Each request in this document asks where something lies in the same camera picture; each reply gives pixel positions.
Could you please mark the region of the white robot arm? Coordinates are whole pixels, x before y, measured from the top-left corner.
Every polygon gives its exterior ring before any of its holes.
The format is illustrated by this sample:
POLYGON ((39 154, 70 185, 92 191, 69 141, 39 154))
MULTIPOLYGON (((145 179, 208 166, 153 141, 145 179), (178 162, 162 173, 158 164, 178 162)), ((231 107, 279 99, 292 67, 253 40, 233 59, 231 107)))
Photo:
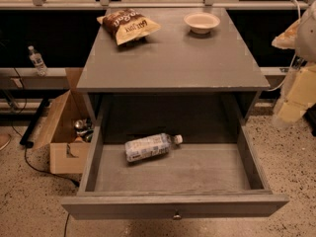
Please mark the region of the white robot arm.
POLYGON ((316 104, 316 2, 303 15, 298 15, 272 41, 272 46, 294 50, 273 114, 276 126, 290 126, 316 104))

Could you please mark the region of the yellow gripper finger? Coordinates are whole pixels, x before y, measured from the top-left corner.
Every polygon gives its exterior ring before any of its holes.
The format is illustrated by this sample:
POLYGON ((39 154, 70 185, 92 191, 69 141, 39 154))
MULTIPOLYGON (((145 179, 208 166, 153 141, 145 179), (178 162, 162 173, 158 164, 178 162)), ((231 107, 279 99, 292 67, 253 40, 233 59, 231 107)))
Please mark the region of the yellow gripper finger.
POLYGON ((272 46, 279 49, 295 49, 295 40, 300 20, 292 23, 282 34, 275 37, 272 41, 272 46))
POLYGON ((316 64, 290 68, 273 114, 275 126, 291 126, 316 104, 316 64))

